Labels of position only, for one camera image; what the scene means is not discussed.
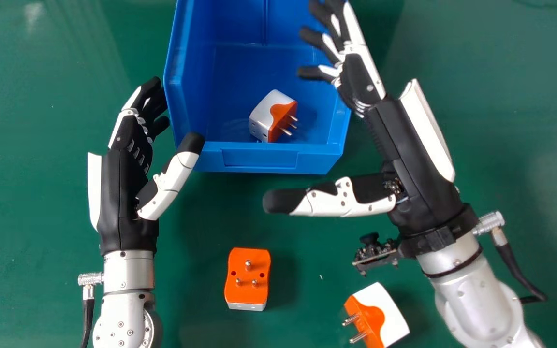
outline metal prong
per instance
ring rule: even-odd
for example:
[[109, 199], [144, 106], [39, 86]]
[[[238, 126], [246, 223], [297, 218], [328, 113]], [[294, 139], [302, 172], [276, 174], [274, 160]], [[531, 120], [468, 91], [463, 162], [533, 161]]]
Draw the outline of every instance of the metal prong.
[[356, 321], [356, 319], [358, 319], [358, 315], [354, 314], [351, 317], [347, 318], [344, 322], [343, 322], [343, 326], [348, 326], [349, 324], [351, 324], [352, 322]]
[[366, 333], [359, 333], [358, 335], [355, 335], [354, 337], [350, 338], [350, 343], [354, 344], [365, 337], [366, 337]]

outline robotic hand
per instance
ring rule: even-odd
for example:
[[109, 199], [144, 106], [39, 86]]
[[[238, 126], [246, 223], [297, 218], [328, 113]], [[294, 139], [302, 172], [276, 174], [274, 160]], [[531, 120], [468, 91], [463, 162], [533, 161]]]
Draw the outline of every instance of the robotic hand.
[[[326, 81], [361, 117], [384, 159], [380, 173], [345, 177], [308, 189], [269, 191], [269, 213], [353, 217], [387, 213], [399, 237], [365, 247], [352, 264], [366, 275], [381, 264], [415, 258], [436, 291], [436, 306], [455, 338], [467, 347], [542, 347], [524, 325], [521, 303], [544, 293], [524, 278], [501, 227], [499, 212], [479, 219], [453, 184], [455, 169], [440, 128], [415, 79], [398, 99], [388, 95], [349, 2], [311, 0], [309, 8], [329, 34], [303, 28], [300, 36], [334, 66], [305, 66], [303, 79]], [[511, 273], [533, 293], [521, 299], [499, 282], [475, 236], [491, 232]]]
[[104, 284], [101, 316], [93, 346], [156, 348], [162, 328], [154, 311], [154, 269], [158, 218], [176, 198], [205, 143], [189, 133], [160, 174], [148, 180], [152, 143], [168, 128], [161, 80], [139, 86], [122, 107], [106, 156], [87, 155], [90, 220], [100, 235], [104, 271], [79, 276], [85, 327], [81, 348], [90, 338], [93, 288]]

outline blue plastic bin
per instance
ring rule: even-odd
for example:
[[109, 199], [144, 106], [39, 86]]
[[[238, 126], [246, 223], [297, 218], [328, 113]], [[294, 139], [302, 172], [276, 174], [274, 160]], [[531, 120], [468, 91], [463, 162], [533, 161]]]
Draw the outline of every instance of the blue plastic bin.
[[[326, 174], [343, 154], [349, 109], [332, 86], [296, 76], [328, 64], [298, 37], [303, 25], [322, 29], [306, 0], [177, 1], [164, 88], [176, 143], [205, 136], [196, 170]], [[248, 117], [273, 89], [298, 102], [298, 128], [259, 143]]]

